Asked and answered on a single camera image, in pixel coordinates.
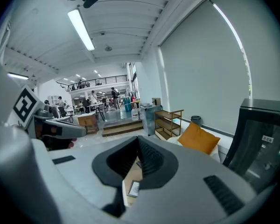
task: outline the trash can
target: trash can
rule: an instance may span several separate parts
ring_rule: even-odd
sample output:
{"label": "trash can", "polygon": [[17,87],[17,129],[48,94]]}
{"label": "trash can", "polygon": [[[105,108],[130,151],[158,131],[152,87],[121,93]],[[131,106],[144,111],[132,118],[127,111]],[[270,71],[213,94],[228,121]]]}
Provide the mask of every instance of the trash can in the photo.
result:
{"label": "trash can", "polygon": [[191,117],[191,122],[197,124],[199,127],[201,127],[201,117],[194,115]]}
{"label": "trash can", "polygon": [[154,135],[154,112],[161,110],[162,107],[157,105],[144,105],[140,107],[143,129],[148,135]]}

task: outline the blue container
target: blue container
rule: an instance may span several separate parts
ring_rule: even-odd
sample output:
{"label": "blue container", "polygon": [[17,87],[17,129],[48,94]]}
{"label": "blue container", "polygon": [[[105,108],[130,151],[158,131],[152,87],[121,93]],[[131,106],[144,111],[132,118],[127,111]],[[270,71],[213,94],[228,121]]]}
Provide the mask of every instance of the blue container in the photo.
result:
{"label": "blue container", "polygon": [[124,97],[123,103],[125,104],[126,112],[132,111],[131,99],[129,97]]}

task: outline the wooden cabinet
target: wooden cabinet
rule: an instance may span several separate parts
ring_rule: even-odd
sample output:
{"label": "wooden cabinet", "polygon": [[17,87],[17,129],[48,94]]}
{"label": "wooden cabinet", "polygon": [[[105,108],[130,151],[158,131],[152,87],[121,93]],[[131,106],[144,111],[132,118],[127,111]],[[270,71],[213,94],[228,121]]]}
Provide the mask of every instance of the wooden cabinet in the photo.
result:
{"label": "wooden cabinet", "polygon": [[93,115],[81,115],[78,117],[79,125],[84,126],[87,129],[87,133],[96,133],[98,131],[98,123]]}
{"label": "wooden cabinet", "polygon": [[182,111],[168,112],[165,110],[154,112],[155,135],[161,140],[181,135]]}

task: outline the pillow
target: pillow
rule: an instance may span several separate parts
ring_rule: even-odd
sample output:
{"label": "pillow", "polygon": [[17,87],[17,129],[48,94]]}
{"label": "pillow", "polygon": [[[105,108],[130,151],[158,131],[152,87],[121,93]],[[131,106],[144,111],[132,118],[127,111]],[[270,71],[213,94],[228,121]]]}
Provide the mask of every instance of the pillow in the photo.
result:
{"label": "pillow", "polygon": [[201,129],[197,124],[191,122],[178,141],[185,147],[199,150],[210,155],[218,144],[220,138]]}
{"label": "pillow", "polygon": [[[177,136],[177,137],[171,137],[167,140],[167,142],[172,143],[172,144],[176,144],[178,146],[182,146],[182,144],[178,141],[178,139],[180,137],[181,137],[181,135]],[[211,151],[210,157],[213,158],[214,160],[216,160],[217,162],[221,163],[220,156],[219,156],[218,145],[216,145],[214,147],[214,149]]]}

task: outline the black slot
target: black slot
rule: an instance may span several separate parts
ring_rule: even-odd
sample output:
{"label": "black slot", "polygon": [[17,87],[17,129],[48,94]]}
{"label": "black slot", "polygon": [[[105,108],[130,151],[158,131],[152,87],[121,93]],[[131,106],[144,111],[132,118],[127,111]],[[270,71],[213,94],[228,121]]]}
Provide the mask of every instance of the black slot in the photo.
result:
{"label": "black slot", "polygon": [[76,158],[73,157],[73,156],[66,156],[66,157],[62,157],[62,158],[58,158],[58,159],[52,159],[52,161],[56,165],[56,164],[60,164],[60,163],[63,163],[63,162],[68,162],[68,161],[71,161],[71,160],[74,160],[74,159],[76,159]]}
{"label": "black slot", "polygon": [[208,176],[203,180],[228,216],[244,206],[242,201],[217,176]]}

